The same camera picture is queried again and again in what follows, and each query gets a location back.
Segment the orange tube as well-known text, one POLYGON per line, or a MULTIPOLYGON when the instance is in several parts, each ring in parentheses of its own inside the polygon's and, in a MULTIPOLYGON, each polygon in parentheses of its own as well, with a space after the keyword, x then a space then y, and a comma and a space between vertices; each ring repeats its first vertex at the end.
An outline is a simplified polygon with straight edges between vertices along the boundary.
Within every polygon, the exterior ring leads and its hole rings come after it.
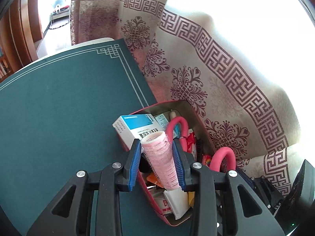
POLYGON ((157 185, 160 188, 164 188, 163 184, 160 182, 160 180, 153 172, 151 172, 146 179, 148 182, 153 183, 154 185, 157 185))

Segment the red snack packet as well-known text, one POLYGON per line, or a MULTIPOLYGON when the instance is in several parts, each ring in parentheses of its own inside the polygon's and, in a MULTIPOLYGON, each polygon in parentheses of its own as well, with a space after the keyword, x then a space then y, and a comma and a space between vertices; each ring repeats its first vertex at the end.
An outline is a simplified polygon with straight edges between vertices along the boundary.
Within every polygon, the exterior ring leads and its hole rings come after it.
POLYGON ((188 137, 186 138, 187 142, 187 151, 190 153, 194 160, 197 160, 197 150, 196 150, 196 136, 192 129, 188 131, 188 137))

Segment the pink hair roller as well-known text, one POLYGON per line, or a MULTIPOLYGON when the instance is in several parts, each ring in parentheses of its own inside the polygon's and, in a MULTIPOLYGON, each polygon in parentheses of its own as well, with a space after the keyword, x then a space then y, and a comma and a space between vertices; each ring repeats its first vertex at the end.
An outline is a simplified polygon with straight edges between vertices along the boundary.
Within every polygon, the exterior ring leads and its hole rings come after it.
POLYGON ((172 147, 164 131, 158 131, 141 139, 144 153, 155 176, 166 190, 179 188, 172 147))

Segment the white long tube box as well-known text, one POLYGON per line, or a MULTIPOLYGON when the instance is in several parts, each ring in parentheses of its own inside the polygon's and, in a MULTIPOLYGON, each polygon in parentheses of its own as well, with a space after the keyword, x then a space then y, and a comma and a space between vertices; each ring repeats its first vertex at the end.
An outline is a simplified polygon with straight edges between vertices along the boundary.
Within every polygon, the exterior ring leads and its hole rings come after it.
POLYGON ((175 219, 182 218, 190 209, 190 205, 188 203, 188 194, 187 192, 184 192, 181 187, 175 190, 165 190, 163 195, 168 201, 175 219))

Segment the blue white medicine box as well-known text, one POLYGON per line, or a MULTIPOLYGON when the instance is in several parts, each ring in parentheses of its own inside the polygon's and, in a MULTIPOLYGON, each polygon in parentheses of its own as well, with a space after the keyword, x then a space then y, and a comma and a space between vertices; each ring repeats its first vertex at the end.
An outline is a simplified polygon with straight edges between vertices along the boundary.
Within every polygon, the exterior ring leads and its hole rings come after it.
POLYGON ((129 149, 134 139, 141 140, 151 133, 164 131, 150 113, 119 116, 112 126, 129 149))

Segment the teal white small box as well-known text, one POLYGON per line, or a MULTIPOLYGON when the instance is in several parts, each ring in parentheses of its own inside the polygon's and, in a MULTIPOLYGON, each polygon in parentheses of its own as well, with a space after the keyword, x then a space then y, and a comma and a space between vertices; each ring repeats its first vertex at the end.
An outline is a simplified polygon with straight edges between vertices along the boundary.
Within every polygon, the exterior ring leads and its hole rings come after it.
POLYGON ((166 116, 163 113, 161 113, 159 115, 156 115, 154 118, 158 122, 158 124, 161 126, 163 131, 166 131, 167 126, 169 124, 169 120, 166 118, 166 116))

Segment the red cardboard storage box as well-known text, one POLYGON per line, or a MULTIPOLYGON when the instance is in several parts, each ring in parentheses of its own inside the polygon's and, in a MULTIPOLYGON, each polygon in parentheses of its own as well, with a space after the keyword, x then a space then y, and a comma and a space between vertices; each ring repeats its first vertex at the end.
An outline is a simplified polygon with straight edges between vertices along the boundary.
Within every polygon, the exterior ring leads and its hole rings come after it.
POLYGON ((178 226, 193 214, 190 166, 203 166, 214 145, 187 101, 157 103, 113 123, 126 151, 136 149, 137 180, 156 214, 178 226))

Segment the green table mat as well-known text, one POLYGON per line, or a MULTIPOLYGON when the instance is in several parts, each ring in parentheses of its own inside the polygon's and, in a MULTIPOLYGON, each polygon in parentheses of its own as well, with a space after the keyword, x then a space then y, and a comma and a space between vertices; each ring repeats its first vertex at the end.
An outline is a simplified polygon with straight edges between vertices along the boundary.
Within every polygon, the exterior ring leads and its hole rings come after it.
POLYGON ((112 124, 156 103, 124 40, 24 67, 1 85, 1 209, 21 235, 189 235, 137 185, 112 124))

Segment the patterned beige curtain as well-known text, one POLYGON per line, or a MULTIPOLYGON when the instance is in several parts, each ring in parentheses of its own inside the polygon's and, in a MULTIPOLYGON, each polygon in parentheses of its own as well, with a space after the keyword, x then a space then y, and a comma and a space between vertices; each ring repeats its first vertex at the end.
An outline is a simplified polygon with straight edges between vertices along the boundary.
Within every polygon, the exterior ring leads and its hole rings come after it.
POLYGON ((123 38, 159 102, 185 100, 214 149, 288 195, 299 122, 287 94, 221 33, 211 0, 71 0, 71 42, 123 38))

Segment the wooden door frame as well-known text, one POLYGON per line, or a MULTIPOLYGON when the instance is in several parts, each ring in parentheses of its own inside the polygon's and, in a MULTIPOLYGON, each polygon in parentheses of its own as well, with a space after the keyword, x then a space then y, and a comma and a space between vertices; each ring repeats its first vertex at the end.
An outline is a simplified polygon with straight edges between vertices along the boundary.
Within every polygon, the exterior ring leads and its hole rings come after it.
POLYGON ((1 81, 38 59, 38 0, 1 0, 1 81))

